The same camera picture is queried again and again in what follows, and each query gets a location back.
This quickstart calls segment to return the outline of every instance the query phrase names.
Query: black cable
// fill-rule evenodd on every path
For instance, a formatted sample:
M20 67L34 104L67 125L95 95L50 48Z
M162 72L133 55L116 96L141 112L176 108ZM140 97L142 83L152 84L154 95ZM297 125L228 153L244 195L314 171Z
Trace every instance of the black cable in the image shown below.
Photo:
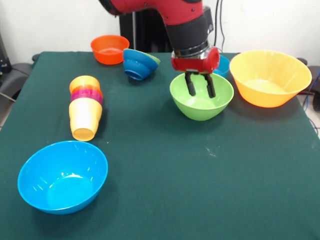
M315 85L317 85L317 82L318 82L319 78L320 78L320 72L319 72L318 76L316 77L316 79L314 80L313 84L309 87L308 92L306 93L306 96L305 96L304 101L303 101L303 103L302 103L302 108L303 108L303 109L305 108L306 103L307 103L306 108L308 108L309 95L310 95L311 90L313 89L313 87L314 87Z
M317 135L319 135L319 130L318 130L318 128L317 128L317 126L316 126L315 122L314 122L314 121L312 121L312 120L311 120L311 118L309 118L309 121L312 123L313 128L314 128L314 130L315 130L316 134L317 134Z
M221 29L221 34L222 34L222 45L221 45L221 52L224 51L224 44L225 44L225 34L224 34L224 30L222 29L222 2L223 0L221 0L220 3L220 29Z
M218 22L218 7L219 7L219 0L216 0L216 6L215 6L215 23L214 23L214 46L216 46L217 43L217 22Z
M12 67L12 69L13 69L13 70L16 70L16 71L18 71L18 72L20 72L20 73L22 73L22 74L24 74L24 75L27 75L27 76L30 75L30 74L28 74L28 73L26 73L26 72L24 72L24 71L21 71L21 70L15 68L15 67Z

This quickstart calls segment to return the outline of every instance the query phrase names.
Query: white wall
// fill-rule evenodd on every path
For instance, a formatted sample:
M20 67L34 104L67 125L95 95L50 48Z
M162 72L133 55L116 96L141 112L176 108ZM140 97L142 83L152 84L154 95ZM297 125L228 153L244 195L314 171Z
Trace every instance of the white wall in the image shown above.
M90 51L95 37L120 27L98 0L0 0L0 32L17 63L42 51Z
M214 17L216 0L203 2ZM320 0L223 0L224 51L271 49L319 65L319 9ZM0 31L13 63L42 51L90 51L94 37L119 28L98 0L0 0ZM218 31L218 46L221 40Z
M203 2L214 15L216 0ZM320 0L223 0L223 50L270 49L319 65L319 10ZM220 32L217 35L220 47L222 36Z

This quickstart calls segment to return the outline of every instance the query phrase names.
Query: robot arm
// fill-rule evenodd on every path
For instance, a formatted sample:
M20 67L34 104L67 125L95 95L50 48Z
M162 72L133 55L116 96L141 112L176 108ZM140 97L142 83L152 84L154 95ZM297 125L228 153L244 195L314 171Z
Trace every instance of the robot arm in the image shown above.
M211 10L202 0L99 0L112 15L118 16L147 8L159 11L173 48L171 63L175 70L185 72L190 95L196 94L191 74L202 74L208 94L215 97L210 74L218 67L219 51L209 46L208 35L214 30Z

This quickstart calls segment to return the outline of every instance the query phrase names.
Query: green bowl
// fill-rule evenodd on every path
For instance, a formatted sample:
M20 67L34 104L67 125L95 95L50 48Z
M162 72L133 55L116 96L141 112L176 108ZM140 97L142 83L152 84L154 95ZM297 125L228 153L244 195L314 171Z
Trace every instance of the green bowl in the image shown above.
M195 96L189 94L184 73L172 80L170 92L173 100L188 118L196 121L209 120L221 113L234 97L234 88L227 79L215 73L211 77L216 94L214 98L209 97L207 81L202 75L191 75Z

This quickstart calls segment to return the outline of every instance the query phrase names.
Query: pink cup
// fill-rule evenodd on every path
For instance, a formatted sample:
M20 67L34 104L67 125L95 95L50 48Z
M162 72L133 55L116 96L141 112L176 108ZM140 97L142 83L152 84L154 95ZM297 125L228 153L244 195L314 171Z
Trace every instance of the pink cup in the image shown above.
M101 96L101 94L92 88L82 88L82 89L79 89L78 91L75 91L71 95L70 102L79 98L90 98L90 99L96 100L101 105L104 102L104 98Z

